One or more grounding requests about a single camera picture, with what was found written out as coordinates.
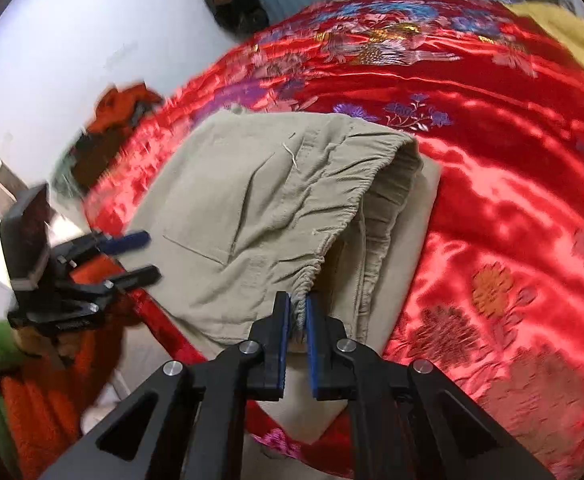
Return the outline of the beige khaki pants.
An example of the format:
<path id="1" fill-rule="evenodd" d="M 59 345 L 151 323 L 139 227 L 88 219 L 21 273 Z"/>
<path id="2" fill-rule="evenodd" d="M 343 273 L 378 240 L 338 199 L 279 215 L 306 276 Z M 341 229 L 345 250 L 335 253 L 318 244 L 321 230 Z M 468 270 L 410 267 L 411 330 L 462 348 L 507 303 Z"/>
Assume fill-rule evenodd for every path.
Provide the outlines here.
<path id="1" fill-rule="evenodd" d="M 205 119 L 145 194 L 132 230 L 147 247 L 122 257 L 153 264 L 150 294 L 171 327 L 213 358 L 292 300 L 284 396 L 264 411 L 313 443 L 343 411 L 310 392 L 305 301 L 351 339 L 382 350 L 417 269 L 441 168 L 403 130 L 343 114 L 255 113 Z"/>

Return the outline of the orange garment on nightstand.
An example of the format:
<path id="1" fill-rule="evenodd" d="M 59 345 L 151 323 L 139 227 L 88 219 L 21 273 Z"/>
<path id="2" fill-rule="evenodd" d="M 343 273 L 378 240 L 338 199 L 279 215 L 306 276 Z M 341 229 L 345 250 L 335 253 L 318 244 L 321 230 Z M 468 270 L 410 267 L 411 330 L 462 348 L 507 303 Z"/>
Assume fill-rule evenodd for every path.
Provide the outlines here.
<path id="1" fill-rule="evenodd" d="M 86 132 L 104 134 L 108 130 L 119 130 L 124 136 L 130 136 L 147 110 L 162 102 L 163 97 L 147 88 L 144 82 L 122 89 L 109 87 L 96 103 L 94 118 L 86 125 Z"/>

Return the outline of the red floral satin quilt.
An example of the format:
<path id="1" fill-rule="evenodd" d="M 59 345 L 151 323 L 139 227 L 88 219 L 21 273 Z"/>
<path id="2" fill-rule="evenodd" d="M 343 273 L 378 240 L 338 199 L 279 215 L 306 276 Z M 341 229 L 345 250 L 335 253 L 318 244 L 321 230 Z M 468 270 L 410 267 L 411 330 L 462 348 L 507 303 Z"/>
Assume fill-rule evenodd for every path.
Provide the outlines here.
<path id="1" fill-rule="evenodd" d="M 157 171 L 222 106 L 338 112 L 403 129 L 442 168 L 384 349 L 425 356 L 559 479 L 584 474 L 584 68 L 482 0 L 318 2 L 180 88 L 86 196 L 119 233 Z"/>

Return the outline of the yellow knitted blanket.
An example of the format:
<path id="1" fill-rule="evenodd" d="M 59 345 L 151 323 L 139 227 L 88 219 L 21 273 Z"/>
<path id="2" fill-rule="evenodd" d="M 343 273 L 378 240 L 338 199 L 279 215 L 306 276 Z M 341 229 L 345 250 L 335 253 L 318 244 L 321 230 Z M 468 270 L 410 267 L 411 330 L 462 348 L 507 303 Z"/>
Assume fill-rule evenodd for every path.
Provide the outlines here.
<path id="1" fill-rule="evenodd" d="M 516 16 L 533 20 L 584 68 L 584 18 L 546 2 L 506 3 L 505 7 Z"/>

